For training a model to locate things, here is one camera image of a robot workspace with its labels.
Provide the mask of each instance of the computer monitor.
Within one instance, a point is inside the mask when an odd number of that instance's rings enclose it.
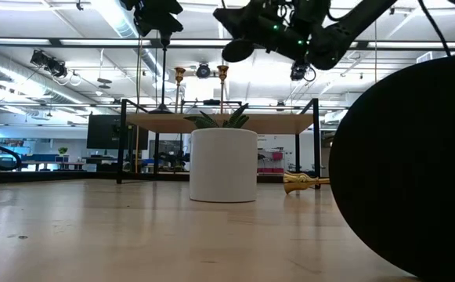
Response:
[[[119,128],[121,116],[119,115],[90,115],[88,120],[88,149],[119,149]],[[136,147],[136,134],[133,131],[133,147]],[[139,150],[147,150],[149,131],[139,130]]]

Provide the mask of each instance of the white planter pot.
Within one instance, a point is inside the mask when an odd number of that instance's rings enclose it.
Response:
[[[190,198],[236,203],[257,197],[257,134],[234,128],[193,131]]]

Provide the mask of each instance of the gold candlestick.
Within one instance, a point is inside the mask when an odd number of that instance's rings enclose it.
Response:
[[[180,90],[180,82],[183,81],[183,75],[186,73],[186,69],[182,67],[175,68],[175,80],[177,81],[177,94],[175,97],[175,113],[179,112],[179,90]]]
[[[288,194],[293,191],[306,190],[313,185],[330,184],[328,178],[312,178],[305,173],[288,173],[286,172],[283,177],[284,191]]]
[[[220,114],[224,113],[224,84],[227,78],[227,71],[229,67],[227,66],[217,66],[218,68],[218,77],[220,78]]]

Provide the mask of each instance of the ceiling pipe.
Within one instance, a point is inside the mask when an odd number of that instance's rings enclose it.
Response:
[[[97,0],[92,2],[92,6],[121,38],[139,37],[139,33],[133,24],[131,13],[123,9],[118,0]],[[137,55],[139,54],[138,49],[134,49],[134,52]],[[157,75],[159,79],[163,78],[163,67],[157,62],[157,58],[150,49],[142,49],[140,58],[149,73]],[[164,79],[167,81],[169,78],[170,74],[167,70],[164,74]]]
[[[65,86],[54,83],[51,78],[34,72],[35,70],[30,70],[0,55],[0,81],[15,82],[18,91],[38,98],[48,94],[58,95],[70,103],[96,103]]]

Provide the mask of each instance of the wooden shelf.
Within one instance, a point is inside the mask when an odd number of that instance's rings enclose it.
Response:
[[[190,114],[129,114],[129,124],[138,125],[157,133],[191,133],[196,126],[193,122],[183,119]],[[250,120],[243,129],[258,134],[300,134],[312,124],[311,114],[247,114]],[[211,116],[220,125],[228,120],[228,114]]]

